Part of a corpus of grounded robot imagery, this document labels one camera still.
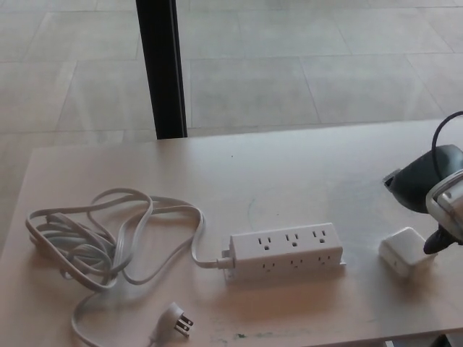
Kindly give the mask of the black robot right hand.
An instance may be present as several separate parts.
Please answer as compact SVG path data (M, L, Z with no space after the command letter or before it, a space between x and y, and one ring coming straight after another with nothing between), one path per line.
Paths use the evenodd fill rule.
M462 245L462 150L457 146L438 146L390 173L383 184L399 204L438 224L425 241L425 254Z

